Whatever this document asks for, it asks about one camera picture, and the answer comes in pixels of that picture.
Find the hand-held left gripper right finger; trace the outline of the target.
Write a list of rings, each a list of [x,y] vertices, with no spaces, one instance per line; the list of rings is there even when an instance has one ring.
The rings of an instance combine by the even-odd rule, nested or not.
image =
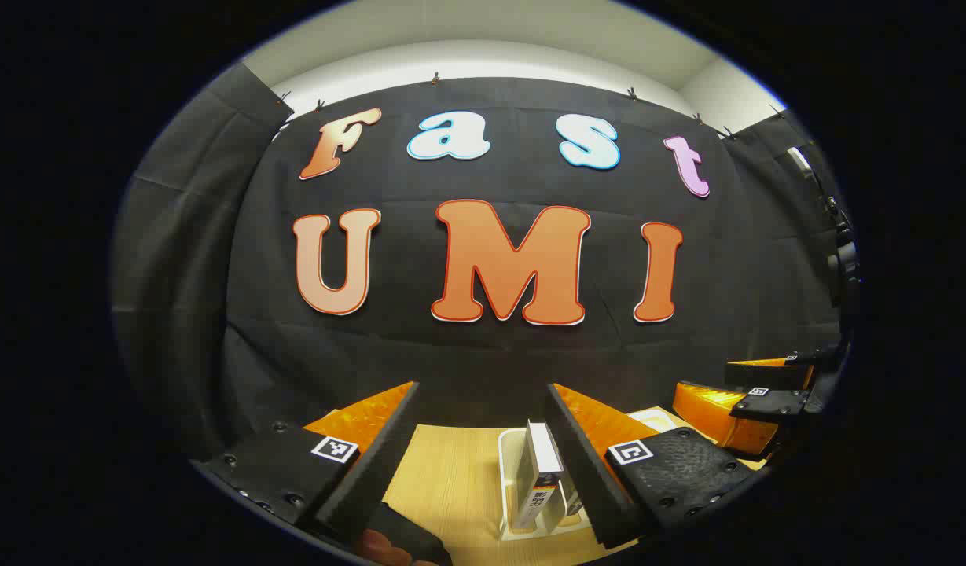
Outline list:
[[[759,483],[692,428],[659,432],[561,384],[547,391],[546,424],[605,548],[699,529]]]

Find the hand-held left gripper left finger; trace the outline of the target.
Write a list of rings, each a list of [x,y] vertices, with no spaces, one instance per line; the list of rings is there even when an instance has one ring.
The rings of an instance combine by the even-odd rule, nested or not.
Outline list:
[[[192,398],[192,456],[256,511],[354,543],[381,505],[420,411],[418,382],[213,382]]]

